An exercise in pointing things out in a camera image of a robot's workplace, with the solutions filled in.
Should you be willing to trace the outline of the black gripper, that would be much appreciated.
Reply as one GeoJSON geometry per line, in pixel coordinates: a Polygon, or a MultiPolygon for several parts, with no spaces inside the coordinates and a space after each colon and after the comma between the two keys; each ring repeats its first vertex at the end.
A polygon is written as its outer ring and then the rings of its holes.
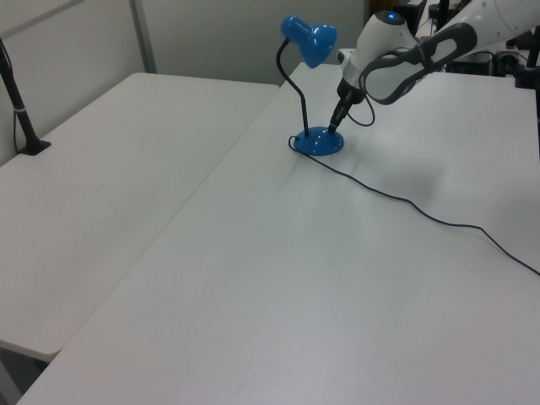
{"type": "Polygon", "coordinates": [[[352,105],[358,105],[365,99],[365,92],[350,84],[345,78],[342,78],[337,87],[339,102],[332,113],[328,131],[335,133],[342,120],[348,115],[352,105]]]}

